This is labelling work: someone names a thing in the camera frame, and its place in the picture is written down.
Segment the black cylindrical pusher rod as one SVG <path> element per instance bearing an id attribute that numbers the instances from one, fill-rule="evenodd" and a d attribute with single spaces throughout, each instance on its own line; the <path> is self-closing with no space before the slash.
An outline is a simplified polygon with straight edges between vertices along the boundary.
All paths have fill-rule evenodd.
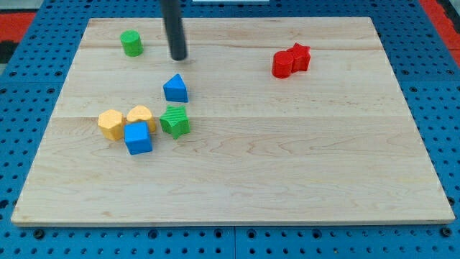
<path id="1" fill-rule="evenodd" d="M 188 50 L 179 1 L 160 0 L 160 7 L 171 58 L 173 60 L 185 60 L 188 56 Z"/>

